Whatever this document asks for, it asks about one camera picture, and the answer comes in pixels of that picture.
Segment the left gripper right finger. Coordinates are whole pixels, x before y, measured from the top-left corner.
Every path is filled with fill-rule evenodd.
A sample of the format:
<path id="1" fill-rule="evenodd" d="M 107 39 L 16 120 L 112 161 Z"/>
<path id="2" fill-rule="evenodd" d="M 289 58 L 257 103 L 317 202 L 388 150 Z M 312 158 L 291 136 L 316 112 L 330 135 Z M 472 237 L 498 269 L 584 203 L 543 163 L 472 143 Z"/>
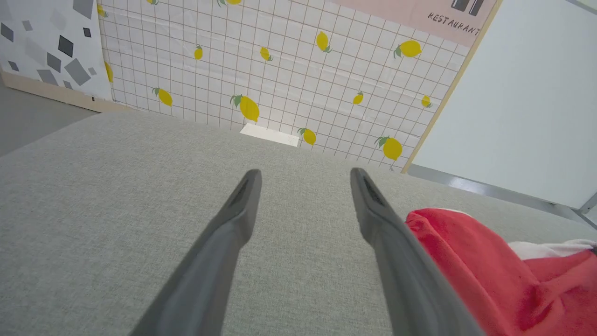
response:
<path id="1" fill-rule="evenodd" d="M 431 256 L 362 168 L 350 171 L 360 232 L 373 248 L 395 336 L 483 336 Z"/>

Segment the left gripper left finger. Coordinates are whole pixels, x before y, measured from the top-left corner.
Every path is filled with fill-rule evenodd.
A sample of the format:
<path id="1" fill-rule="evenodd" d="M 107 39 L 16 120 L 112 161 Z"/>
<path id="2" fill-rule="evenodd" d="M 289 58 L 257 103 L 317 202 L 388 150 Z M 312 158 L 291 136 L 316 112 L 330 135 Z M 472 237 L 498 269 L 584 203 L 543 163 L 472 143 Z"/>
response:
<path id="1" fill-rule="evenodd" d="M 241 249 L 256 223 L 262 173 L 248 170 L 160 290 L 132 336 L 219 336 Z"/>

